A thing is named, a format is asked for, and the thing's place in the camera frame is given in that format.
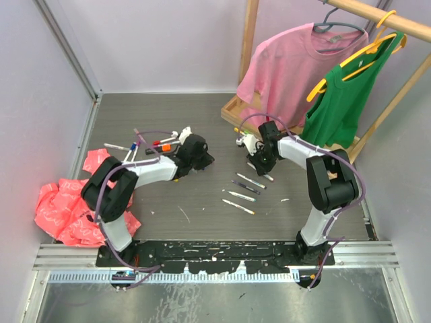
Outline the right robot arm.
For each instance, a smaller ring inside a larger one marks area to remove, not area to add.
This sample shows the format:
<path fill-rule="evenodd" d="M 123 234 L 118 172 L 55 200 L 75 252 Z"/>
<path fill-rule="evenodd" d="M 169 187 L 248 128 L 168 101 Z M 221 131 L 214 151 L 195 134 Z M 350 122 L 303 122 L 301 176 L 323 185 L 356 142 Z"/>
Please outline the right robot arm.
<path fill-rule="evenodd" d="M 248 151 L 247 159 L 260 176 L 279 160 L 289 160 L 306 170 L 312 209 L 297 233 L 293 255 L 304 265 L 312 264 L 328 246 L 328 235 L 342 210 L 359 197 L 356 175 L 343 149 L 328 151 L 279 131 L 275 122 L 259 126 L 260 138 L 243 135 L 236 140 Z"/>

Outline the yellow marker pen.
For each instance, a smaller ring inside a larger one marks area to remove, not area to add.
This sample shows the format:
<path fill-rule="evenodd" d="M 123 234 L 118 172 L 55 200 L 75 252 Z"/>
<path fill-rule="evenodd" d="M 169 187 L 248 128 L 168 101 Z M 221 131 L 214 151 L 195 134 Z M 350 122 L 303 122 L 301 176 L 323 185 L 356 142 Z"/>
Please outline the yellow marker pen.
<path fill-rule="evenodd" d="M 254 215 L 254 214 L 255 214 L 255 212 L 254 212 L 254 211 L 252 211 L 252 210 L 250 210 L 250 209 L 247 209 L 246 207 L 243 207 L 243 206 L 241 206 L 241 205 L 239 205 L 239 204 L 237 204 L 237 203 L 234 203 L 234 202 L 232 202 L 232 201 L 229 201 L 229 200 L 226 200 L 226 199 L 222 199 L 222 202 L 224 202 L 224 203 L 226 203 L 227 205 L 230 205 L 230 206 L 232 206 L 232 207 L 235 207 L 235 208 L 237 208 L 237 209 L 240 209 L 241 211 L 244 211 L 244 212 L 246 212 L 246 213 L 248 213 L 248 214 L 251 214 L 251 215 Z"/>

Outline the magenta marker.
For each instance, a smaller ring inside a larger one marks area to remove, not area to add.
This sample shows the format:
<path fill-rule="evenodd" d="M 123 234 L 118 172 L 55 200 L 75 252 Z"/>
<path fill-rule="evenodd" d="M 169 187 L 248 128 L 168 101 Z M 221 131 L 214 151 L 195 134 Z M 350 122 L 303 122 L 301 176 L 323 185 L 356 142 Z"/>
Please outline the magenta marker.
<path fill-rule="evenodd" d="M 248 161 L 246 164 L 249 167 L 251 167 L 253 170 L 257 171 L 256 167 L 251 162 Z M 268 179 L 269 181 L 274 182 L 274 178 L 272 176 L 270 176 L 269 174 L 263 174 L 263 175 L 259 175 L 259 176 L 262 176 L 262 177 Z"/>

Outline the purple marker pen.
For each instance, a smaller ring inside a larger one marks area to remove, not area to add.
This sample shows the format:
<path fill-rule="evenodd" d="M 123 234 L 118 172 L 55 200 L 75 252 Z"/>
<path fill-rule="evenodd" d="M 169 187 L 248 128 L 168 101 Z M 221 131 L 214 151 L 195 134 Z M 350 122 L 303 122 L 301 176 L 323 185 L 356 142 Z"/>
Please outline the purple marker pen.
<path fill-rule="evenodd" d="M 257 195 L 260 195 L 260 194 L 261 194 L 261 192 L 260 192 L 260 191 L 258 191 L 258 190 L 256 190 L 256 189 L 254 189 L 254 188 L 251 188 L 250 186 L 247 186 L 247 185 L 245 185 L 245 184 L 243 184 L 243 183 L 241 183 L 241 182 L 238 182 L 238 181 L 236 181 L 236 180 L 231 180 L 231 182 L 232 182 L 233 184 L 235 184 L 235 185 L 237 185 L 237 186 L 239 186 L 239 187 L 241 187 L 241 188 L 244 188 L 244 189 L 246 189 L 246 190 L 248 190 L 248 191 L 250 191 L 250 192 L 253 192 L 253 193 L 257 194 Z"/>

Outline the teal marker pen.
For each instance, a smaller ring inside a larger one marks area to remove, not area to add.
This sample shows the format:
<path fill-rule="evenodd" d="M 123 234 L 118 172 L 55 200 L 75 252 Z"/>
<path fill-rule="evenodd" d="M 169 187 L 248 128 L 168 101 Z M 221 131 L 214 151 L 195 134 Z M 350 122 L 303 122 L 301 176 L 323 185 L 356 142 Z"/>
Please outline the teal marker pen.
<path fill-rule="evenodd" d="M 241 194 L 241 193 L 234 192 L 234 191 L 231 191 L 231 190 L 228 190 L 227 193 L 231 194 L 232 196 L 238 197 L 240 199 L 246 200 L 246 201 L 256 202 L 256 198 L 253 198 L 251 196 L 247 196 L 245 194 Z"/>

